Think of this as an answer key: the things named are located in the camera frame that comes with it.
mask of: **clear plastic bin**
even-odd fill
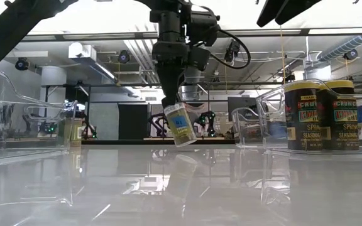
[[[304,148],[301,150],[291,149],[288,146],[289,136],[291,135],[291,131],[288,130],[287,120],[286,118],[289,117],[289,113],[292,110],[291,106],[286,106],[286,93],[292,90],[293,86],[297,86],[297,84],[305,84],[307,82],[314,82],[321,88],[321,90],[326,90],[328,93],[328,97],[318,97],[317,95],[317,102],[326,100],[326,99],[336,99],[336,100],[353,100],[356,104],[357,112],[355,114],[355,123],[358,125],[358,141],[359,141],[359,149],[356,150],[341,150],[341,149],[320,149],[320,150],[311,150],[310,144],[306,139],[301,140]],[[274,100],[280,100],[280,104],[275,104]],[[301,80],[297,82],[288,83],[282,85],[277,89],[273,89],[261,96],[257,99],[257,106],[258,106],[258,113],[260,117],[260,125],[261,125],[261,133],[263,136],[263,148],[276,150],[276,151],[286,151],[286,152],[293,152],[293,153],[309,153],[309,154],[319,154],[319,153],[333,153],[333,154],[353,154],[353,153],[362,153],[362,95],[358,94],[339,94],[329,88],[324,82],[316,79],[311,80]],[[316,112],[319,112],[318,109],[320,104],[318,103],[316,106]],[[333,114],[337,114],[336,117],[345,117],[341,114],[341,111],[334,110]],[[324,127],[321,126],[320,130],[321,139],[325,139],[325,137],[330,136],[327,132],[324,132]],[[345,136],[350,136],[350,132],[347,134],[339,134],[339,137],[342,137],[341,140],[345,139]]]
[[[55,213],[73,204],[74,168],[67,151],[1,158],[0,225],[62,223]]]
[[[259,116],[248,107],[234,109],[234,140],[239,148],[262,147],[262,135]]]
[[[68,150],[76,103],[66,107],[21,95],[0,72],[0,158]]]

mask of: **overhead structure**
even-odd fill
[[[242,69],[249,65],[250,56],[244,66],[232,67],[224,63],[210,51],[198,48],[199,46],[212,46],[217,39],[218,33],[229,36],[238,41],[246,53],[249,50],[237,36],[222,30],[217,21],[220,16],[214,14],[209,8],[206,11],[193,11],[192,3],[188,0],[136,0],[148,6],[150,11],[150,22],[158,23],[158,40],[154,43],[151,54],[155,60],[155,70],[162,84],[165,98],[162,100],[164,107],[173,105],[177,101],[179,82],[187,67],[195,67],[200,71],[206,69],[211,55],[220,63],[234,69]],[[275,16],[278,23],[287,18],[305,11],[320,0],[284,0],[283,5]],[[5,1],[8,7],[0,15],[0,61],[31,31],[41,20],[54,17],[57,13],[66,9],[77,0],[15,0],[13,3]],[[277,6],[275,0],[268,0],[266,7]],[[75,44],[78,53],[73,58],[82,58],[84,47]],[[107,72],[103,65],[94,63],[89,65],[97,72],[110,77],[113,82],[116,79]],[[127,93],[133,95],[130,88]]]
[[[265,6],[256,23],[258,26],[263,27],[275,19],[277,24],[282,25],[320,1],[321,0],[266,0]]]
[[[354,50],[362,45],[362,35],[348,38],[346,41],[337,44],[336,46],[323,51],[318,57],[319,62],[327,62],[337,57],[342,57],[344,54]]]
[[[68,57],[77,63],[89,66],[96,73],[111,81],[118,83],[118,79],[112,74],[106,66],[97,59],[97,52],[91,45],[82,45],[81,43],[72,43],[69,46]],[[132,87],[121,87],[128,95],[138,96],[137,90]]]

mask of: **jar lid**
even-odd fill
[[[294,82],[284,88],[285,92],[299,89],[319,89],[319,84],[316,82]]]
[[[333,89],[333,88],[354,88],[354,83],[349,80],[333,80],[325,82],[325,84]]]
[[[325,84],[320,84],[320,85],[319,85],[319,89],[320,89],[320,90],[325,90],[325,89],[329,90],[330,88],[329,88],[327,85],[325,85]]]

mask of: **gray wall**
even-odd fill
[[[119,111],[114,103],[91,103],[89,122],[96,127],[100,140],[118,140]]]
[[[113,93],[113,92],[95,92],[96,88],[92,88],[90,101],[141,101],[139,97],[128,97],[126,93]]]
[[[4,72],[13,83],[17,93],[31,97],[34,99],[40,98],[40,83],[41,76],[29,70],[19,71],[15,69],[14,64],[3,60],[0,62],[0,71]],[[14,94],[9,83],[0,77],[0,100],[18,102],[20,99]],[[20,131],[26,129],[26,123],[22,119],[24,114],[23,108],[18,104],[14,107],[12,115],[12,128]]]

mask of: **light fixture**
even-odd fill
[[[232,31],[233,35],[280,35],[279,29],[274,30],[245,30],[245,31]],[[298,35],[301,33],[299,29],[283,29],[282,35]]]
[[[96,65],[99,66],[99,68],[101,70],[103,70],[103,72],[105,72],[108,76],[110,76],[111,78],[115,78],[115,76],[109,70],[107,70],[105,67],[100,65],[100,63],[96,63]]]
[[[312,28],[309,31],[310,35],[323,35],[323,34],[362,34],[362,28]]]

